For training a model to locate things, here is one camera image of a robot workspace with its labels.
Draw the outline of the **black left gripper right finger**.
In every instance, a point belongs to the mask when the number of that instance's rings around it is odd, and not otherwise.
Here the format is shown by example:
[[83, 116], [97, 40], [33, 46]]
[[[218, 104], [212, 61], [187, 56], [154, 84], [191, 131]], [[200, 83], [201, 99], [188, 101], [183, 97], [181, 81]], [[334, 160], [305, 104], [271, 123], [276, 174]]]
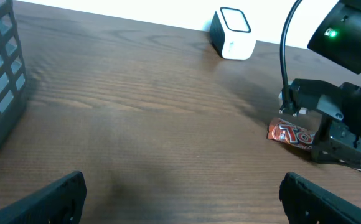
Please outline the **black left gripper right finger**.
[[284, 176], [279, 200], [290, 224], [361, 224], [361, 208], [294, 172]]

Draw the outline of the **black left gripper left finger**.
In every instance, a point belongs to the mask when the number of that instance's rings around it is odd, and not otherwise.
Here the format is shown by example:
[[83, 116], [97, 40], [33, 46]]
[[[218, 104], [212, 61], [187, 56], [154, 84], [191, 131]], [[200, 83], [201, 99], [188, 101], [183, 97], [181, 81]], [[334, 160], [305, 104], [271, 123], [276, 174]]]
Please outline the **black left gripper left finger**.
[[0, 224], [80, 222], [87, 187], [80, 171], [0, 209]]

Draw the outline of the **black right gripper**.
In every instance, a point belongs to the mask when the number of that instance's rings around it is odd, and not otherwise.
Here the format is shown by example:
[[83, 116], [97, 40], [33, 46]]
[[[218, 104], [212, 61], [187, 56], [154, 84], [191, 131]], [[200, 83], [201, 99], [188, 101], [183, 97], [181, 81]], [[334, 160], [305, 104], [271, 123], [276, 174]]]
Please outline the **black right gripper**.
[[361, 86], [315, 81], [310, 87], [319, 97], [316, 111], [322, 113], [313, 160], [361, 169]]

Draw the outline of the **red Top chocolate bar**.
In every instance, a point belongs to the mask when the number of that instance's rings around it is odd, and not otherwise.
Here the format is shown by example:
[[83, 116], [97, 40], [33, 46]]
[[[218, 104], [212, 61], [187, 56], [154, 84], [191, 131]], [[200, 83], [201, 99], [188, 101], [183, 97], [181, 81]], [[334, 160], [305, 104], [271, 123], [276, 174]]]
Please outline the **red Top chocolate bar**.
[[[312, 152], [316, 133], [306, 128], [297, 126], [281, 118], [273, 118], [268, 125], [267, 139], [285, 143], [293, 148]], [[343, 160], [337, 160], [327, 152], [321, 152], [318, 163], [345, 165]], [[361, 172], [361, 168], [352, 168]]]

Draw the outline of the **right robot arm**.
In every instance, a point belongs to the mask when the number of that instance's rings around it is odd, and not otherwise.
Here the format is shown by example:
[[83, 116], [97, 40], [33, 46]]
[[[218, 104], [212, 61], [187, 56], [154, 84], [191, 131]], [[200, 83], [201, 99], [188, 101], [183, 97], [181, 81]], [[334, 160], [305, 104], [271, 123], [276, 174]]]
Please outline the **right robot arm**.
[[[361, 1], [339, 1], [311, 37], [308, 49], [361, 73]], [[309, 92], [322, 113], [312, 157], [361, 169], [361, 86], [313, 80]]]

